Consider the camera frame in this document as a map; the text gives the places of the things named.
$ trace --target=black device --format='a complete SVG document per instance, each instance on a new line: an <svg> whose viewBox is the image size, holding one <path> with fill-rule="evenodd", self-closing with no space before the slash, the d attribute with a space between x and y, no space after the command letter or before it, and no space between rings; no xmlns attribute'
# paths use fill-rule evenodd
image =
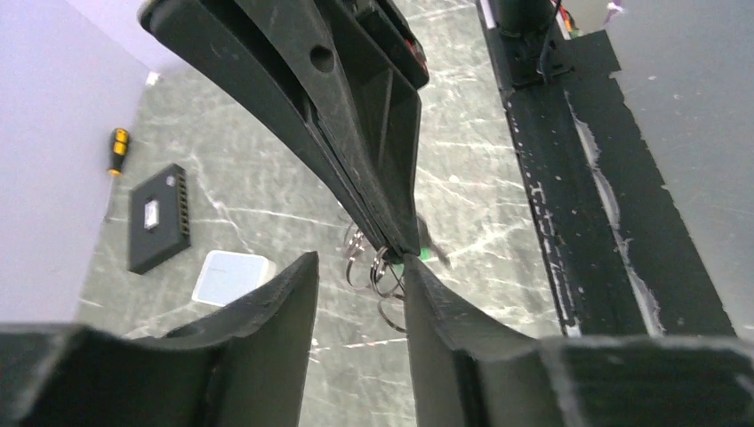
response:
<svg viewBox="0 0 754 427"><path fill-rule="evenodd" d="M167 166L131 191L128 270L144 274L191 246L186 171Z"/></svg>

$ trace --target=white router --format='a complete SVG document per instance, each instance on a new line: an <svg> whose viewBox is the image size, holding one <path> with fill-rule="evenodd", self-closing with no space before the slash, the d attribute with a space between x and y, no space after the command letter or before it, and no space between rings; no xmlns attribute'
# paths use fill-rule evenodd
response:
<svg viewBox="0 0 754 427"><path fill-rule="evenodd" d="M224 307L269 282L275 273L275 263L263 256L211 251L191 299Z"/></svg>

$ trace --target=cable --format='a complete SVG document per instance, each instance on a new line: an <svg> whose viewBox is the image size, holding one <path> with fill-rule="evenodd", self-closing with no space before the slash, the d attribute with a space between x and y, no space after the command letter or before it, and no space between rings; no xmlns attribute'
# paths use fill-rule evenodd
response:
<svg viewBox="0 0 754 427"><path fill-rule="evenodd" d="M547 63L547 54L549 53L549 35L552 33L552 26L557 21L557 14L560 12L560 4L563 0L557 0L555 3L555 11L552 13L552 19L547 26L547 32L544 35L544 43L542 44L542 50L540 53L540 59L537 63L537 73L541 74L544 79L544 83L549 84L549 72L547 71L545 64Z"/></svg>

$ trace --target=lavender wall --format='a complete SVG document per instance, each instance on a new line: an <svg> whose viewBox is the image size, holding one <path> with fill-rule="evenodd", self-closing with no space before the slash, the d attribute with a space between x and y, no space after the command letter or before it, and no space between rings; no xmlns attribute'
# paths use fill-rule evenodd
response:
<svg viewBox="0 0 754 427"><path fill-rule="evenodd" d="M164 73L188 66L139 25L136 14L146 0L66 1L150 70Z"/></svg>
<svg viewBox="0 0 754 427"><path fill-rule="evenodd" d="M147 74L64 0L0 1L0 322L74 317Z"/></svg>

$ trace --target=marble floor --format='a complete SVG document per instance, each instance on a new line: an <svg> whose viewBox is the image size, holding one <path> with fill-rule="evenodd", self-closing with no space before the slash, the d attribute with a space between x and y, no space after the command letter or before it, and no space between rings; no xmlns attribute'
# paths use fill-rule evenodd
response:
<svg viewBox="0 0 754 427"><path fill-rule="evenodd" d="M506 325L559 334L477 10L464 0L396 3L431 74L421 90L415 197L453 269L428 265ZM128 337L159 336L213 310L191 301L209 251L260 254L282 269L316 250L321 279L301 425L415 425L405 337L383 323L372 294L345 285L349 218L315 175L194 70L147 89L132 137L78 318ZM126 270L128 194L170 163L188 171L193 246L138 276Z"/></svg>

